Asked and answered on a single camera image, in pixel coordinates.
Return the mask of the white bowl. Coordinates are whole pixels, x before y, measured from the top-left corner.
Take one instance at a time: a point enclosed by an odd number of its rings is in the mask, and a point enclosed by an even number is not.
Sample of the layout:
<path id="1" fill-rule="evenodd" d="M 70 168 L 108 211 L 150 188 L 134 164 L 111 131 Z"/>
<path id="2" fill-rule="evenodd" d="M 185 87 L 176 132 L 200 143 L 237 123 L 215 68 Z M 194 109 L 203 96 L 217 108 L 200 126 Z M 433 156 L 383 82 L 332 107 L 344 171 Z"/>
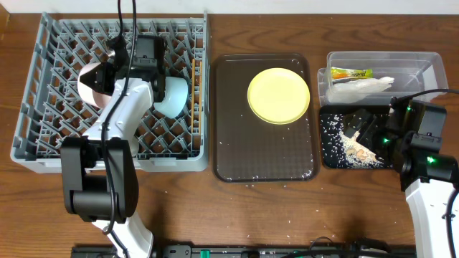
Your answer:
<path id="1" fill-rule="evenodd" d="M 113 92 L 96 92 L 82 83 L 82 69 L 77 79 L 77 91 L 81 99 L 97 108 L 104 108 L 111 99 Z"/>

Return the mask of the white tissue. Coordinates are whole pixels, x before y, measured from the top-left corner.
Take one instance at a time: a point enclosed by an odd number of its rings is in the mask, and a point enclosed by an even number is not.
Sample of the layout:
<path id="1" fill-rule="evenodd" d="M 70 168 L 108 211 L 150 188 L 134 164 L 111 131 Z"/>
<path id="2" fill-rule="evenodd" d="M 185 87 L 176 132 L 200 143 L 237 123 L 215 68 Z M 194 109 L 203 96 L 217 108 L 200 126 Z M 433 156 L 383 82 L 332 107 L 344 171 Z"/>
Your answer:
<path id="1" fill-rule="evenodd" d="M 330 103 L 355 103 L 372 94 L 384 92 L 393 82 L 393 77 L 382 77 L 335 83 L 327 89 L 326 98 Z"/>

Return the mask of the light blue bowl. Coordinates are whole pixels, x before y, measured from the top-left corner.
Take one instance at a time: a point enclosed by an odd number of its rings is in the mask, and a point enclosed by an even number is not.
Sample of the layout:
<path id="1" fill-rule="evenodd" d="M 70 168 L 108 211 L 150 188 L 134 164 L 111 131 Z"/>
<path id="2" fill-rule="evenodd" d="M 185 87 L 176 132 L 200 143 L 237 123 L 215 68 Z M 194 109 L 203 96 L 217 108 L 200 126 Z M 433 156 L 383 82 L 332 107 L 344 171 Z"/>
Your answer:
<path id="1" fill-rule="evenodd" d="M 188 98 L 188 84 L 184 78 L 166 77 L 165 78 L 165 95 L 161 102 L 155 102 L 155 110 L 168 118 L 177 117 Z"/>

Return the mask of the green snack wrapper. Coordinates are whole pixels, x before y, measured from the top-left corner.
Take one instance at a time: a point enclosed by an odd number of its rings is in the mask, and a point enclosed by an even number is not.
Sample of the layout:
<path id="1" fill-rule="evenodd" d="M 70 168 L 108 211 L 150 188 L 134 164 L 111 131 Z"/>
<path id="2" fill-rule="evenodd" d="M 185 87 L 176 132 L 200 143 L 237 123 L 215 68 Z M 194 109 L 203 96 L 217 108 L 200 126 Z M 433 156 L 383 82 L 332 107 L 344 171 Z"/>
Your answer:
<path id="1" fill-rule="evenodd" d="M 373 78 L 373 69 L 355 70 L 349 68 L 331 68 L 332 80 Z"/>

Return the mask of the yellow plate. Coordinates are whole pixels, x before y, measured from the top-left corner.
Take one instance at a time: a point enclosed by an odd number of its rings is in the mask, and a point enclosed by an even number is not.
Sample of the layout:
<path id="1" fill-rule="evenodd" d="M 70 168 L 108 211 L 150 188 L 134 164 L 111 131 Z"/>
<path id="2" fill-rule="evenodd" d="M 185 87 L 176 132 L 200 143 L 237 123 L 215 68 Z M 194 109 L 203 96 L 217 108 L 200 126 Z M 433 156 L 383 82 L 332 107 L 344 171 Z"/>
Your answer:
<path id="1" fill-rule="evenodd" d="M 290 124 L 308 110 L 311 94 L 308 83 L 286 68 L 269 68 L 256 74 L 247 89 L 251 111 L 273 125 Z"/>

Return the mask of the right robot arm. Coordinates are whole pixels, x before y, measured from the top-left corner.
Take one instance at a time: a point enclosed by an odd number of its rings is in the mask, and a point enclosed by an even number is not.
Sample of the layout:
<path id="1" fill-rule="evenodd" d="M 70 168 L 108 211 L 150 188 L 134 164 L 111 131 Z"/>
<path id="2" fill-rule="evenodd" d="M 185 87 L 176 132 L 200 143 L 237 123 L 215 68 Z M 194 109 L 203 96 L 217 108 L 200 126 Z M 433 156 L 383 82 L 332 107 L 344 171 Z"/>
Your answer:
<path id="1" fill-rule="evenodd" d="M 344 117 L 343 134 L 399 174 L 418 257 L 458 256 L 458 161 L 440 154 L 445 108 L 393 99 L 386 115 L 360 108 Z"/>

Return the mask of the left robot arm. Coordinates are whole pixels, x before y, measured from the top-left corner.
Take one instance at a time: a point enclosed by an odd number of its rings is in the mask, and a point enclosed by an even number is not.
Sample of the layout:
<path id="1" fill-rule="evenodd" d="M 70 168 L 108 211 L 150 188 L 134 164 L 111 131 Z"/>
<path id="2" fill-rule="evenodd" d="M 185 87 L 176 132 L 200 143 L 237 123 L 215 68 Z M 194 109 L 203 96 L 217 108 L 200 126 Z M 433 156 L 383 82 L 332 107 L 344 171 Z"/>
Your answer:
<path id="1" fill-rule="evenodd" d="M 65 208 L 101 229 L 119 256 L 152 257 L 153 234 L 136 211 L 133 157 L 142 117 L 156 95 L 164 96 L 164 41 L 139 35 L 128 50 L 117 36 L 109 46 L 112 62 L 87 64 L 78 76 L 80 98 L 102 112 L 81 137 L 66 137 L 60 148 Z"/>

